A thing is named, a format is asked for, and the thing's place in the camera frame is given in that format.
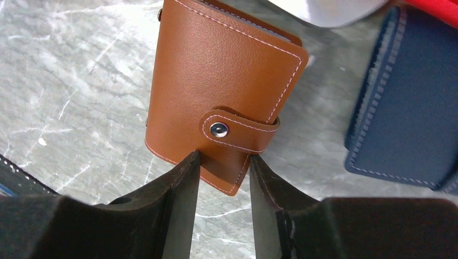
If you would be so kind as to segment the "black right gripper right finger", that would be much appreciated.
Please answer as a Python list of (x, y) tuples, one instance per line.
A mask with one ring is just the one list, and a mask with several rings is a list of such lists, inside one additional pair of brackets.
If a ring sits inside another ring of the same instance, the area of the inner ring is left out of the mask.
[(251, 157), (257, 258), (457, 258), (457, 206), (445, 199), (316, 200)]

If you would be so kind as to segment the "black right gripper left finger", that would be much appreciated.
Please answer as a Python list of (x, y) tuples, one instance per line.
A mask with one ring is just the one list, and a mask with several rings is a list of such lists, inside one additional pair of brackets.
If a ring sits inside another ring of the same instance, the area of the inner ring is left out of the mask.
[(108, 204), (1, 196), (1, 258), (189, 258), (200, 156)]

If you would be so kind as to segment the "brown leather card holder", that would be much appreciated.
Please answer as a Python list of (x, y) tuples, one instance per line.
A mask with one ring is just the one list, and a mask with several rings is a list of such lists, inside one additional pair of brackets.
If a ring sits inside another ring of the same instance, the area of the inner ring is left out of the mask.
[(234, 196), (308, 53), (295, 35), (218, 1), (165, 1), (158, 18), (146, 147), (172, 164), (199, 151), (201, 179)]

